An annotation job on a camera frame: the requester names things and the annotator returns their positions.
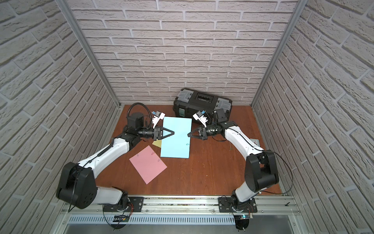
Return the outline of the light blue paper sheet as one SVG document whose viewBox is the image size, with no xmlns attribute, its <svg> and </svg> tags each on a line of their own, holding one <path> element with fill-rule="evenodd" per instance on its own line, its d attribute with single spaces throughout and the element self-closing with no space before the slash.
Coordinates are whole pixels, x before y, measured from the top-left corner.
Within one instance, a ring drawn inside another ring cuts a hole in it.
<svg viewBox="0 0 374 234">
<path fill-rule="evenodd" d="M 192 119 L 165 117 L 163 127 L 174 131 L 174 135 L 162 140 L 161 157 L 162 158 L 181 158 L 188 159 L 190 157 L 191 143 L 188 133 L 191 131 Z"/>
</svg>

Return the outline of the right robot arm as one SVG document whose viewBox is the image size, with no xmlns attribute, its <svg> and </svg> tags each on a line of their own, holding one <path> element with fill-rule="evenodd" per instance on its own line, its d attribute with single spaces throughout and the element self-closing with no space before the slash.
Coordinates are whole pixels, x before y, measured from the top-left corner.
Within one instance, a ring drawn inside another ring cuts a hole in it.
<svg viewBox="0 0 374 234">
<path fill-rule="evenodd" d="M 259 192 L 279 182 L 275 152 L 256 145 L 235 122 L 228 121 L 223 109 L 214 111 L 211 123 L 204 113 L 205 111 L 197 111 L 192 115 L 202 125 L 188 133 L 188 137 L 206 140 L 210 136 L 222 135 L 245 159 L 245 182 L 231 195 L 234 205 L 251 200 Z"/>
</svg>

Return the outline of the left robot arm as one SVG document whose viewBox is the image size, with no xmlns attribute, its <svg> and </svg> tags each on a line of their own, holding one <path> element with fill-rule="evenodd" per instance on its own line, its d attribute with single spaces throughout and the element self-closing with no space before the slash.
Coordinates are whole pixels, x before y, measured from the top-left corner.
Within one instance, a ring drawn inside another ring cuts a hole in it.
<svg viewBox="0 0 374 234">
<path fill-rule="evenodd" d="M 116 188 L 100 187 L 95 183 L 97 176 L 112 162 L 133 149 L 141 139 L 162 140 L 164 127 L 157 123 L 165 117 L 162 112 L 153 112 L 151 126 L 144 124 L 144 115 L 134 113 L 127 117 L 123 132 L 112 139 L 109 145 L 92 156 L 78 162 L 69 162 L 62 168 L 56 197 L 73 207 L 85 209 L 91 204 L 112 205 L 124 211 L 129 206 L 128 193 Z"/>
</svg>

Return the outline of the yellow paper sheet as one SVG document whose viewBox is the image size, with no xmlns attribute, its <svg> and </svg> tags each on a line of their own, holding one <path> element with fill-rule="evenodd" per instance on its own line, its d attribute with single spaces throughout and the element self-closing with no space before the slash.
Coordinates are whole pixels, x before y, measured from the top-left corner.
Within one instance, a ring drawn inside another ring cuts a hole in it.
<svg viewBox="0 0 374 234">
<path fill-rule="evenodd" d="M 154 140 L 152 145 L 161 148 L 162 146 L 162 140 Z"/>
</svg>

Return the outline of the black plastic toolbox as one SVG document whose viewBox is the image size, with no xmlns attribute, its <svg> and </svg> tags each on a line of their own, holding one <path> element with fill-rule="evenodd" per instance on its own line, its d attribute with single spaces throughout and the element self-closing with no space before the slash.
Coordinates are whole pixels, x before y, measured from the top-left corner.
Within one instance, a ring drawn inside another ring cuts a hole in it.
<svg viewBox="0 0 374 234">
<path fill-rule="evenodd" d="M 196 90 L 183 88 L 177 95 L 173 103 L 173 111 L 176 117 L 193 118 L 193 115 L 200 111 L 205 111 L 208 119 L 215 119 L 214 112 L 223 109 L 223 120 L 228 121 L 231 110 L 232 100 Z"/>
</svg>

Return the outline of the pink paper sheet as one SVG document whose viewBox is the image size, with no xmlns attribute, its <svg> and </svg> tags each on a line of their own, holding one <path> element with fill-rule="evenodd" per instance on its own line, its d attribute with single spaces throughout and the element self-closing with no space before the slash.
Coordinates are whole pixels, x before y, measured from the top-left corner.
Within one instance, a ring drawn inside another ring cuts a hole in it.
<svg viewBox="0 0 374 234">
<path fill-rule="evenodd" d="M 158 158 L 160 157 L 150 146 L 147 146 L 130 158 L 131 164 L 135 167 L 146 184 L 149 184 L 160 173 L 167 169 L 166 164 L 162 160 L 157 162 Z"/>
</svg>

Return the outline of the small teal alarm clock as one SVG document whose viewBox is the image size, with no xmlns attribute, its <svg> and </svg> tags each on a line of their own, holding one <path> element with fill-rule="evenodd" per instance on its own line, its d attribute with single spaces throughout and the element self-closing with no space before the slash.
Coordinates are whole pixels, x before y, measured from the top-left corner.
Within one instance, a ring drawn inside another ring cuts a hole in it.
<svg viewBox="0 0 374 234">
<path fill-rule="evenodd" d="M 257 146 L 260 146 L 260 141 L 258 139 L 250 139 L 252 142 L 254 142 Z"/>
</svg>

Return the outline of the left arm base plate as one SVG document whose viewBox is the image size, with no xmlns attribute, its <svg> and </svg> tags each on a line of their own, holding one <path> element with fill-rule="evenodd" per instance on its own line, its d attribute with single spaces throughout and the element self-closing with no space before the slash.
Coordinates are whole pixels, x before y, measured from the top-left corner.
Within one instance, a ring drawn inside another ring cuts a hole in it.
<svg viewBox="0 0 374 234">
<path fill-rule="evenodd" d="M 104 212 L 130 212 L 139 213 L 142 210 L 144 197 L 125 196 L 117 204 L 104 204 Z"/>
</svg>

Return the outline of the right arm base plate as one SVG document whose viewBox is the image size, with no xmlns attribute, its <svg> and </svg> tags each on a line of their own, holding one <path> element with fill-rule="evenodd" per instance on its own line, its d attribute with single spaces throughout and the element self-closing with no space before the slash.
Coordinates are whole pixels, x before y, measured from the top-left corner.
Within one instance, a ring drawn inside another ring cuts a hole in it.
<svg viewBox="0 0 374 234">
<path fill-rule="evenodd" d="M 234 201 L 233 197 L 221 196 L 218 197 L 218 207 L 220 213 L 253 214 L 258 212 L 254 198 L 246 202 L 238 202 Z"/>
</svg>

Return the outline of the aluminium front rail frame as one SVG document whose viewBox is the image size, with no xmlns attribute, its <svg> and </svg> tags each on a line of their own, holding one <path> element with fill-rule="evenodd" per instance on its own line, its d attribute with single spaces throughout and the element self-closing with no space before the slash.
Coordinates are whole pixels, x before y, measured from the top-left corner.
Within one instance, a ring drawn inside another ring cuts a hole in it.
<svg viewBox="0 0 374 234">
<path fill-rule="evenodd" d="M 240 209 L 233 208 L 229 196 L 135 195 L 129 199 L 132 206 L 126 211 L 90 205 L 83 210 L 74 208 L 68 212 L 69 206 L 65 205 L 57 223 L 60 227 L 110 224 L 116 228 L 130 224 L 234 225 L 259 216 L 280 216 L 297 226 L 297 219 L 301 216 L 298 205 L 290 196 L 256 196 Z"/>
</svg>

